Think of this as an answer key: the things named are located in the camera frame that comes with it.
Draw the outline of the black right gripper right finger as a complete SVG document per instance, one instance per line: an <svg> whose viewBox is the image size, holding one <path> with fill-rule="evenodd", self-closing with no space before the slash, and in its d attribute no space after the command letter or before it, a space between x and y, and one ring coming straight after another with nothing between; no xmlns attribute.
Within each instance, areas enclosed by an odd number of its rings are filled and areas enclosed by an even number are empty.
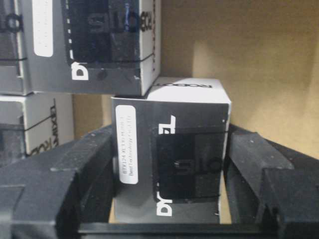
<svg viewBox="0 0 319 239"><path fill-rule="evenodd" d="M319 161L236 125L224 166L233 224L279 239L319 236Z"/></svg>

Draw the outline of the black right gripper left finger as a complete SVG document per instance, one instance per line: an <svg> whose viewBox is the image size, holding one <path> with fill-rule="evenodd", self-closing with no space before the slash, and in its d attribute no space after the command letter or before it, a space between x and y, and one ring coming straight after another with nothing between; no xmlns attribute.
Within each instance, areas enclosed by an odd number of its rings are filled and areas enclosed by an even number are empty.
<svg viewBox="0 0 319 239"><path fill-rule="evenodd" d="M75 239L82 223L106 223L113 198L112 128L0 170L3 239Z"/></svg>

